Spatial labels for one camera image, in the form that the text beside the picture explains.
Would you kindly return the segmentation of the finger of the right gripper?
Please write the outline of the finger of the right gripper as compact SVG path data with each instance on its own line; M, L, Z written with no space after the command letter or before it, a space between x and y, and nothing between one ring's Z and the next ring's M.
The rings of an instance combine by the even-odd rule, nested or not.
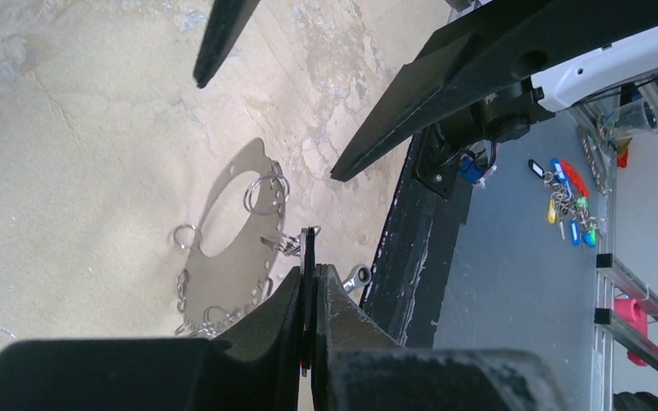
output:
M193 77L207 86L230 54L260 0L215 0L196 57Z
M658 26L658 1L492 1L436 30L332 168L347 182L413 133L531 75Z

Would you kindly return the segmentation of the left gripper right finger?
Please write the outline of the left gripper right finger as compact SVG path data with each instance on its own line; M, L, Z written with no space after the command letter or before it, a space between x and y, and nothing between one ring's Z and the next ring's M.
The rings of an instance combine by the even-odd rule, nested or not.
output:
M316 268L312 388L325 410L566 410L550 367L516 349L412 349L397 344Z

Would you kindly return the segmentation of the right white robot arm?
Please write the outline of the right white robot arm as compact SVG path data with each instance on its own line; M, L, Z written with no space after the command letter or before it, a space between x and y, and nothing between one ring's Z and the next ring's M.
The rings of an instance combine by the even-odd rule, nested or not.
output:
M526 135L598 92L658 69L658 1L492 1L433 32L332 168L346 182L412 136L412 174L442 197L470 147Z

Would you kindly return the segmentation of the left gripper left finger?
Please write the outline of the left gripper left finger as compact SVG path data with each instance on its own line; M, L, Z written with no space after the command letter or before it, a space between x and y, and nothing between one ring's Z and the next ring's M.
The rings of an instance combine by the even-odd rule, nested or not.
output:
M293 410L300 281L217 338L20 341L0 352L0 410Z

